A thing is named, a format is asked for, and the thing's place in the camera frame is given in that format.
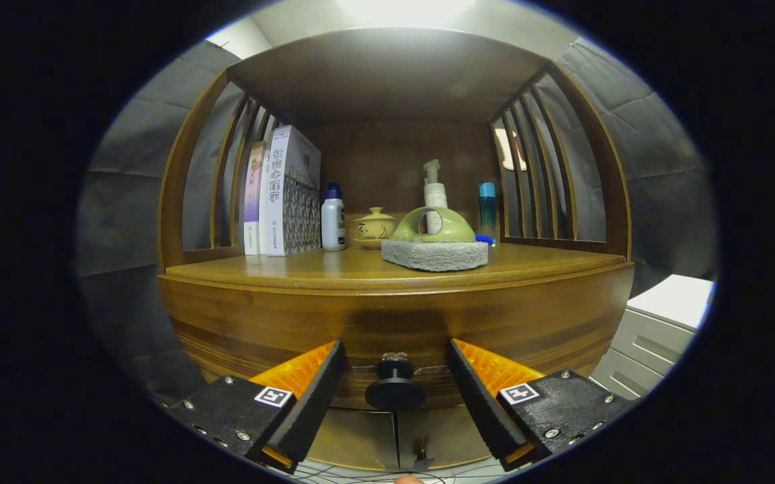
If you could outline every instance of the black knob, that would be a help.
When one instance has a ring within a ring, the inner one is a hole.
[[[379,380],[366,388],[366,403],[378,410],[413,410],[426,399],[423,388],[411,380],[414,366],[405,358],[381,360],[375,373]]]

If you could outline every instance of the green ceramic holder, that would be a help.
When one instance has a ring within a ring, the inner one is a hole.
[[[420,233],[420,220],[427,212],[437,212],[442,218],[442,229],[438,233]],[[422,206],[409,212],[396,227],[390,240],[406,242],[475,242],[474,230],[462,215],[441,206]]]

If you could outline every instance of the book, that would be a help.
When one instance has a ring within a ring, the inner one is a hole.
[[[268,254],[268,203],[265,202],[265,196],[268,192],[268,171],[270,163],[268,159],[271,154],[271,139],[274,137],[273,131],[268,135],[265,143],[265,155],[261,164],[261,186],[259,187],[259,254]]]
[[[268,256],[288,256],[321,247],[319,182],[322,153],[294,126],[274,129],[267,165]]]
[[[256,141],[249,150],[245,186],[243,186],[243,253],[259,254],[259,191],[265,142]]]

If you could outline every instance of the wooden top panel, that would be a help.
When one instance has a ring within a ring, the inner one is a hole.
[[[568,251],[533,245],[501,244],[489,249],[486,266],[463,272],[433,273],[381,260],[381,251],[347,248],[288,257],[239,256],[166,269],[167,276],[206,282],[295,290],[328,289],[402,292],[482,289],[536,278],[623,264],[623,256]]]
[[[486,123],[547,62],[464,32],[354,28],[274,47],[229,73],[299,128],[386,119]]]

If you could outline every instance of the blue bottle cap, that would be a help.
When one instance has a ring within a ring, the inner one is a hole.
[[[325,200],[331,198],[342,198],[342,190],[339,190],[339,184],[335,184],[334,181],[328,182],[328,191],[325,194]]]
[[[480,196],[495,196],[495,184],[491,181],[487,181],[485,184],[480,184]]]

